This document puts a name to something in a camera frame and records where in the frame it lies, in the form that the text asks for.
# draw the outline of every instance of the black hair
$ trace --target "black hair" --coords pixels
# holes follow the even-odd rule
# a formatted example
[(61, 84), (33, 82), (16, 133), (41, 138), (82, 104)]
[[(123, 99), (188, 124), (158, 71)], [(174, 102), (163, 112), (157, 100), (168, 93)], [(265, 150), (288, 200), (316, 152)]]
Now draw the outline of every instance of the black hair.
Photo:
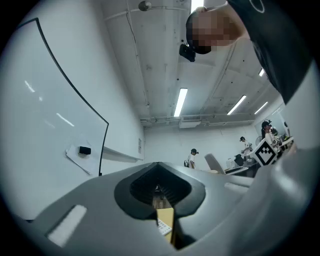
[(197, 150), (195, 148), (191, 149), (191, 153), (199, 154), (199, 152), (197, 152)]
[(262, 124), (261, 124), (261, 135), (262, 135), (262, 139), (264, 139), (266, 137), (266, 131), (265, 131), (265, 127), (266, 126), (269, 126), (270, 123), (268, 121), (264, 121)]
[(193, 18), (198, 16), (196, 11), (193, 11), (185, 23), (186, 28), (186, 42), (189, 47), (197, 54), (208, 54), (211, 52), (211, 46), (199, 46), (198, 40), (193, 40)]

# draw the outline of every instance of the person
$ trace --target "person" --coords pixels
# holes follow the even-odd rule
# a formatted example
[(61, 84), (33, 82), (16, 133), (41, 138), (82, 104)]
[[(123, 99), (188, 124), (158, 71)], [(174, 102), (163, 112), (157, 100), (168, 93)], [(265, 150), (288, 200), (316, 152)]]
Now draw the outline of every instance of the person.
[(189, 168), (196, 169), (196, 164), (195, 164), (195, 155), (199, 154), (195, 148), (191, 149), (191, 153), (189, 156)]
[(244, 155), (243, 160), (247, 160), (247, 156), (250, 154), (250, 143), (245, 139), (245, 137), (241, 137), (240, 141), (244, 143), (244, 150), (241, 153)]
[(271, 147), (273, 147), (275, 149), (275, 151), (277, 151), (278, 150), (278, 143), (277, 143), (275, 136), (270, 132), (270, 129), (271, 129), (271, 125), (268, 121), (264, 121), (261, 124), (262, 139), (265, 139), (265, 141), (269, 145), (271, 145)]
[(218, 7), (198, 7), (186, 21), (187, 44), (194, 52), (207, 54), (240, 38), (250, 39), (269, 81), (287, 104), (312, 56), (279, 4), (275, 0), (228, 0)]

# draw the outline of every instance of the cable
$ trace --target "cable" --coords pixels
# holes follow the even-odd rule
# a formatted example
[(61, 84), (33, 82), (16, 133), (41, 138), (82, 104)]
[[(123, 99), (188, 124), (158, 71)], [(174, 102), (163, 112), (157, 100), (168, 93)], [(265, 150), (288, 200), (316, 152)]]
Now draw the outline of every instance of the cable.
[(131, 29), (131, 32), (132, 32), (132, 35), (133, 35), (134, 42), (136, 43), (136, 37), (135, 37), (135, 34), (134, 34), (134, 32), (132, 30), (132, 27), (130, 25), (130, 22), (129, 22), (129, 19), (128, 19), (128, 13), (126, 13), (126, 19), (127, 19), (128, 23), (129, 23), (129, 26), (130, 26), (130, 29)]

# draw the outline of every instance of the black whiteboard eraser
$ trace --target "black whiteboard eraser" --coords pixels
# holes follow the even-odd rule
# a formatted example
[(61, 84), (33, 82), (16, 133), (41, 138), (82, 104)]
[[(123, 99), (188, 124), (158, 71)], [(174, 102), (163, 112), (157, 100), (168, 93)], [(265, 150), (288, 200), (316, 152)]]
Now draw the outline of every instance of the black whiteboard eraser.
[(91, 154), (91, 148), (86, 146), (80, 146), (79, 147), (79, 154), (84, 155), (90, 155)]

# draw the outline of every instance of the gray chair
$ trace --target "gray chair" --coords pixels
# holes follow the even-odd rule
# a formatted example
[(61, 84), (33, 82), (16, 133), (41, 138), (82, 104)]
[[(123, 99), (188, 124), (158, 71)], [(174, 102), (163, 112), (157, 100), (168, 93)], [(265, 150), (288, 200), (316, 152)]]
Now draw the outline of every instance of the gray chair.
[(226, 174), (226, 172), (222, 169), (221, 165), (218, 163), (213, 154), (208, 153), (204, 156), (204, 159), (208, 163), (211, 170), (216, 170), (220, 174)]

